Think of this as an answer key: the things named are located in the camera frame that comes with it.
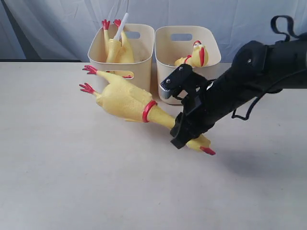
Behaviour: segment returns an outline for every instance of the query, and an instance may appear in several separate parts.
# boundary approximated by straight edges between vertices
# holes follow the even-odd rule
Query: rubber chicken
[[[79,85],[81,91],[93,94],[96,97],[96,103],[107,113],[124,118],[131,122],[154,122],[171,129],[175,125],[175,119],[157,106],[152,95],[133,85],[121,76],[99,71],[93,66],[85,66],[87,74],[95,74],[105,78],[109,84],[102,93],[96,92],[89,84]],[[209,148],[210,141],[203,135],[192,139],[187,146],[193,150],[204,151],[210,155],[215,152]]]
[[[208,52],[206,47],[200,42],[196,41],[193,43],[193,53],[187,57],[182,57],[175,61],[175,66],[181,64],[188,64],[193,67],[203,67],[207,65],[209,60]]]
[[[121,24],[120,19],[114,20],[114,24],[119,28]],[[107,63],[134,63],[133,50],[131,44],[126,36],[124,30],[120,33],[121,42],[109,38],[108,29],[110,26],[110,21],[104,19],[102,21],[102,26],[104,29],[105,38],[105,52],[107,55]],[[124,78],[132,78],[129,71],[113,71],[114,74],[121,75]]]

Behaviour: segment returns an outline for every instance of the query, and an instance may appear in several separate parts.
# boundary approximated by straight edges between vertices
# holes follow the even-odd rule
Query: table surface
[[[307,91],[224,117],[209,156],[108,115],[79,91],[98,84],[83,66],[0,63],[1,230],[307,229]]]

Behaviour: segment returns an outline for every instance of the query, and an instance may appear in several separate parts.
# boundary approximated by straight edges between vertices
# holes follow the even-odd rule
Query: white backdrop
[[[307,31],[307,0],[5,0],[41,58],[87,61],[91,41],[101,20],[122,18],[157,29],[166,25],[200,25],[213,32],[222,61],[232,60],[250,40],[271,44],[270,20],[287,14],[297,34]]]

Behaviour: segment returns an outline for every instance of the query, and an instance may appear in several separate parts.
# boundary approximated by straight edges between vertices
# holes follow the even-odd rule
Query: plastic basket
[[[174,35],[182,38],[190,36],[189,40],[176,40]],[[216,78],[218,64],[221,61],[221,53],[212,32],[201,26],[165,26],[155,32],[155,56],[157,59],[158,84],[160,84],[176,67],[174,62],[178,58],[190,55],[193,50],[193,43],[201,41],[208,51],[209,61],[205,67],[193,67],[193,71],[204,76],[206,79]],[[164,99],[161,96],[159,88],[159,97],[168,104],[180,104],[180,101],[174,97]],[[186,95],[185,92],[180,94],[181,97]]]
[[[112,38],[116,34],[117,27],[110,25],[108,32]],[[127,79],[134,85],[149,91],[151,67],[154,50],[154,29],[144,24],[126,24],[124,31],[133,49],[135,63],[106,63],[104,30],[100,28],[92,41],[88,51],[91,64],[101,71],[130,71],[133,78]],[[129,32],[139,35],[139,38],[131,38]],[[97,78],[100,87],[104,88],[107,82],[103,78]]]

